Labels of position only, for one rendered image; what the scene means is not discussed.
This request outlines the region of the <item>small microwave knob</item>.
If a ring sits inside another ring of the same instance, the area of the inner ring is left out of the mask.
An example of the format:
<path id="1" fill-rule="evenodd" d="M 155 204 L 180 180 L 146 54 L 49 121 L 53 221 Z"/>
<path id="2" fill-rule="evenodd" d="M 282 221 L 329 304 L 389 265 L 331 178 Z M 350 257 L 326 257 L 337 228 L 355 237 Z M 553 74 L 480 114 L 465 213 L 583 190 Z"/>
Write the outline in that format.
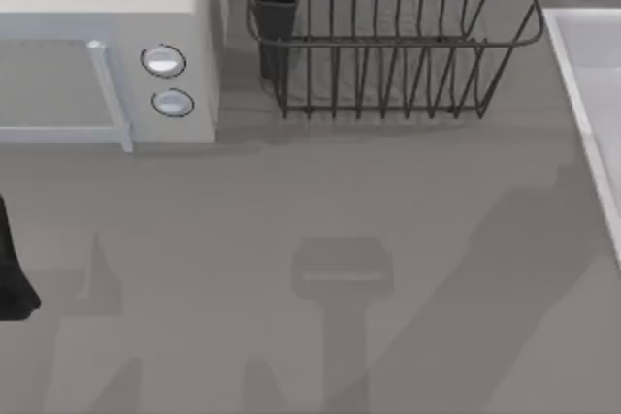
<path id="1" fill-rule="evenodd" d="M 178 88 L 153 93 L 150 102 L 156 112 L 168 118 L 184 118 L 195 108 L 193 98 Z"/>

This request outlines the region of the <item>dark grey cutlery holder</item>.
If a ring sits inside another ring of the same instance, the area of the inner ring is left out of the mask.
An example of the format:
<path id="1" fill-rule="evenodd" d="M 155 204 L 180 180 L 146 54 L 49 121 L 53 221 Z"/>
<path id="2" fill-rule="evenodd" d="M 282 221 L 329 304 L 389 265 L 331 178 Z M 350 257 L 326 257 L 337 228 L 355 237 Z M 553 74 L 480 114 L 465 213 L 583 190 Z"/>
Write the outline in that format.
<path id="1" fill-rule="evenodd" d="M 276 43 L 288 43 L 293 35 L 299 0 L 248 0 L 249 11 L 255 21 L 256 41 L 259 50 L 260 75 L 262 79 L 277 79 L 278 60 L 284 54 L 287 61 L 288 48 Z"/>

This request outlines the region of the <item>large microwave knob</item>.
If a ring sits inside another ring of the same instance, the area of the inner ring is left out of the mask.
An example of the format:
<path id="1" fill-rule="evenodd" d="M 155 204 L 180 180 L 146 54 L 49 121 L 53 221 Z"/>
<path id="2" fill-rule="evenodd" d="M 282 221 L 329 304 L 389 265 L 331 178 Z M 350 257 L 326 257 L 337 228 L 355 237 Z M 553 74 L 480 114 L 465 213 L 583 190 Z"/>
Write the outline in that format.
<path id="1" fill-rule="evenodd" d="M 162 79 L 177 77 L 187 67 L 185 55 L 178 48 L 165 44 L 143 49 L 140 62 L 148 73 Z"/>

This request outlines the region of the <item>microwave oven door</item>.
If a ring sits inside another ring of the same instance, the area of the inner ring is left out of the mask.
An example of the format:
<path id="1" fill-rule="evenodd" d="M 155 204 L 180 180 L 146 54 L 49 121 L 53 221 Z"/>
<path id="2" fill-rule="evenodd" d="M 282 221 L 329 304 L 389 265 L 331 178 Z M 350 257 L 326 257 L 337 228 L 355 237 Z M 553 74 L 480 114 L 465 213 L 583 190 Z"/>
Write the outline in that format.
<path id="1" fill-rule="evenodd" d="M 0 40 L 0 143 L 116 143 L 134 149 L 109 47 L 98 40 Z"/>

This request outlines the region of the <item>white sink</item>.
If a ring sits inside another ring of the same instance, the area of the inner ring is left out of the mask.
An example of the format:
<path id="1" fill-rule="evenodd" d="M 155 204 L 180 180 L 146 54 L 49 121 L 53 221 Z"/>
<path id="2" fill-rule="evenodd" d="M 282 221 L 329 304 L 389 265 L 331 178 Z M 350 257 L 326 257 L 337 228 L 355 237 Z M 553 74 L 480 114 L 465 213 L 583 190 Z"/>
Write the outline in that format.
<path id="1" fill-rule="evenodd" d="M 621 270 L 621 8 L 543 16 Z"/>

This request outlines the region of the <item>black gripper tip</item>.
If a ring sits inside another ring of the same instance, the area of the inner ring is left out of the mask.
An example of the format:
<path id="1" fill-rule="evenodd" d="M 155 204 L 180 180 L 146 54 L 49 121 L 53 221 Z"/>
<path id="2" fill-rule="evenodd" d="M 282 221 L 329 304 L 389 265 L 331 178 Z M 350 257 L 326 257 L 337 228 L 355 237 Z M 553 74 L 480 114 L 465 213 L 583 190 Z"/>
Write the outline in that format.
<path id="1" fill-rule="evenodd" d="M 24 321 L 41 305 L 16 255 L 6 203 L 0 195 L 0 322 Z"/>

